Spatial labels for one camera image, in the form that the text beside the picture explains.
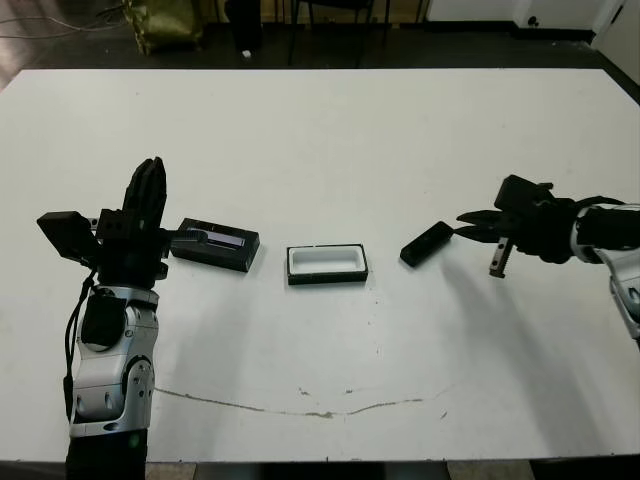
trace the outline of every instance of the cable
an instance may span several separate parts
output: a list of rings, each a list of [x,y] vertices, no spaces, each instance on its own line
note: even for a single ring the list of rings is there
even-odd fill
[[[63,22],[62,20],[58,20],[57,18],[49,17],[49,16],[8,18],[6,20],[0,20],[0,25],[2,25],[4,23],[40,20],[40,21],[53,22],[53,23],[55,23],[57,25],[60,25],[60,26],[65,27],[65,28],[68,28],[71,31],[70,32],[53,33],[53,34],[47,34],[47,35],[0,35],[0,38],[18,38],[18,39],[23,39],[23,40],[43,40],[43,39],[48,39],[48,38],[66,37],[68,35],[73,35],[74,33],[78,33],[78,32],[103,32],[105,30],[113,30],[114,28],[119,28],[119,27],[122,27],[122,26],[127,24],[126,21],[121,22],[121,23],[117,23],[117,24],[109,23],[111,15],[114,12],[120,11],[121,8],[122,8],[122,5],[119,5],[117,7],[107,8],[107,9],[102,10],[101,12],[96,14],[97,17],[102,17],[102,16],[106,15],[107,26],[104,26],[104,27],[95,27],[94,26],[94,25],[97,25],[100,22],[93,22],[93,23],[90,23],[88,25],[83,25],[83,26],[71,25],[69,23]]]
[[[69,321],[67,322],[67,328],[64,332],[64,354],[67,361],[67,374],[62,379],[62,389],[64,391],[64,402],[67,409],[67,418],[71,419],[71,405],[72,405],[72,393],[73,393],[73,373],[71,372],[71,366],[73,364],[73,356],[75,354],[76,346],[76,334],[78,332],[78,318],[80,317],[80,309],[84,300],[89,295],[89,290],[93,287],[93,277],[96,274],[96,270],[91,270],[91,273],[82,282],[82,289],[80,290],[80,297],[76,304]]]

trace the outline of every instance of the crack on table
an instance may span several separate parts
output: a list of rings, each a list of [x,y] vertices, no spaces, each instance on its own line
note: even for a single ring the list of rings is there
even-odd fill
[[[396,401],[391,401],[391,402],[380,402],[380,403],[374,403],[373,405],[367,405],[366,407],[362,407],[362,408],[358,408],[356,410],[349,410],[346,412],[332,412],[332,411],[327,411],[327,412],[289,412],[286,410],[270,410],[270,409],[266,409],[266,408],[259,408],[259,407],[254,407],[251,405],[244,405],[241,403],[233,403],[233,402],[224,402],[222,400],[215,400],[212,398],[204,398],[204,397],[196,397],[195,395],[190,395],[188,393],[178,393],[178,392],[174,392],[172,390],[165,390],[164,388],[159,388],[159,387],[155,387],[155,390],[157,392],[160,393],[164,393],[165,395],[169,395],[172,397],[178,397],[178,398],[184,398],[187,400],[194,400],[196,402],[203,402],[203,403],[212,403],[214,405],[220,405],[222,407],[233,407],[233,408],[240,408],[242,410],[249,410],[250,412],[258,412],[258,413],[271,413],[273,415],[289,415],[289,416],[295,416],[295,417],[317,417],[317,418],[322,418],[325,420],[331,420],[334,417],[348,417],[351,415],[358,415],[359,413],[363,413],[369,410],[373,410],[376,408],[382,408],[382,407],[393,407],[396,405],[402,405],[402,404],[406,404],[406,403],[419,403],[419,402],[424,402],[425,399],[424,398],[408,398],[408,399],[404,399],[404,400],[396,400]],[[436,396],[432,397],[435,398],[438,395],[444,393],[444,391],[439,392],[438,394],[436,394]]]

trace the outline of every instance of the chair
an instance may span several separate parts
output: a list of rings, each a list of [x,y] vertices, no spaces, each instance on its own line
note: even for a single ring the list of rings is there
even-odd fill
[[[358,51],[358,58],[356,60],[356,68],[360,66],[360,59],[364,52],[364,41],[369,31],[369,24],[371,21],[371,11],[373,9],[374,0],[291,0],[291,41],[289,43],[289,65],[293,62],[293,50],[295,48],[296,30],[298,25],[298,13],[300,10],[300,2],[306,2],[309,6],[309,22],[311,28],[313,28],[313,5],[321,5],[324,7],[343,8],[347,10],[353,10],[355,12],[355,23],[358,23],[358,16],[361,10],[365,10],[367,17],[365,22],[364,32],[360,37],[360,48]]]

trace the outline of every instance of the chair leg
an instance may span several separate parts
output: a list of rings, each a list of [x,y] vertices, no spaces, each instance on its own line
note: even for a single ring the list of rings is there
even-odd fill
[[[360,68],[360,61],[362,60],[362,55],[364,54],[364,43],[367,38],[367,34],[369,33],[369,25],[371,25],[372,11],[373,11],[373,0],[369,2],[369,7],[367,8],[367,20],[364,25],[364,32],[362,32],[362,36],[360,37],[360,51],[358,52],[358,59],[356,60],[356,68]]]
[[[420,21],[420,13],[422,13],[422,4],[424,3],[424,0],[420,0],[418,2],[418,10],[416,10],[416,23],[418,23]]]
[[[391,8],[391,0],[386,0],[384,6],[384,31],[382,32],[382,45],[387,44],[387,30],[389,30],[389,9]]]
[[[218,0],[214,0],[213,4],[216,8],[216,22],[220,23],[220,5],[218,5]]]
[[[298,25],[298,10],[300,8],[300,0],[291,0],[291,41],[289,43],[289,66],[293,62],[293,48],[296,43],[296,30]]]
[[[313,5],[311,2],[308,2],[307,5],[309,5],[309,26],[313,30]]]

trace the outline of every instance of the robotic hand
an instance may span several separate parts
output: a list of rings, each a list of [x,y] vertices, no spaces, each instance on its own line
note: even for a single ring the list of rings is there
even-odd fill
[[[489,274],[499,278],[514,246],[549,263],[565,263],[573,255],[586,263],[605,263],[613,298],[640,346],[640,205],[607,197],[556,198],[552,188],[511,175],[494,203],[498,211],[460,215],[458,220],[472,225],[455,232],[498,244]]]
[[[160,228],[166,198],[162,160],[147,159],[131,178],[122,210],[104,209],[99,219],[78,212],[51,212],[38,219],[62,257],[91,269],[65,337],[68,479],[144,479],[158,335],[158,295],[151,288],[167,276],[161,259],[171,241],[203,240],[202,232],[178,238]],[[96,272],[99,284],[94,286]],[[74,342],[87,295],[74,380]]]

